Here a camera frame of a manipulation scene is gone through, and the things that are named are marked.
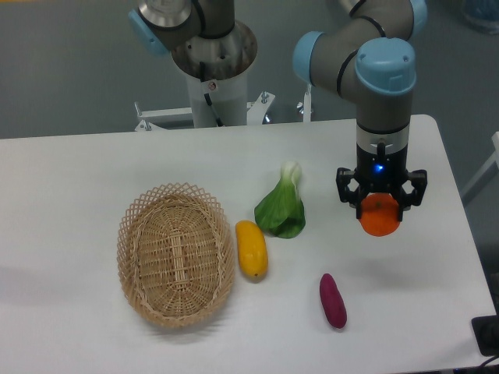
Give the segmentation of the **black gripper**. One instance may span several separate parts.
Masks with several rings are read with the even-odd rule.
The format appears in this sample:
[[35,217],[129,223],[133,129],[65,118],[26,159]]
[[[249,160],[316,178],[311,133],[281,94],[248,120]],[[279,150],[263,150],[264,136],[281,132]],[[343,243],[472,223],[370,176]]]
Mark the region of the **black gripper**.
[[[406,170],[408,142],[408,129],[392,133],[356,130],[356,169],[338,168],[336,186],[340,201],[354,208],[357,218],[362,217],[362,202],[370,193],[393,195],[399,222],[405,211],[421,205],[428,183],[427,171]],[[358,184],[355,190],[349,188],[352,181]],[[412,186],[410,192],[404,190],[406,182]]]

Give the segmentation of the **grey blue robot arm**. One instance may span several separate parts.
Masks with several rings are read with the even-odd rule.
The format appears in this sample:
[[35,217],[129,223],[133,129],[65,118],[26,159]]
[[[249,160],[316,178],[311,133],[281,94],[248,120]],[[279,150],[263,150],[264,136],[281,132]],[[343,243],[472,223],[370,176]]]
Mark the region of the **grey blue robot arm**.
[[[350,20],[335,34],[309,32],[292,55],[295,74],[356,106],[356,167],[339,168],[339,198],[362,216],[366,198],[390,195],[399,213],[421,204],[424,170],[406,168],[416,57],[411,37],[426,24],[423,1],[352,1]],[[154,54],[169,53],[196,84],[192,106],[201,127],[242,125],[246,104],[216,96],[254,63],[253,33],[231,1],[141,1],[128,15]]]

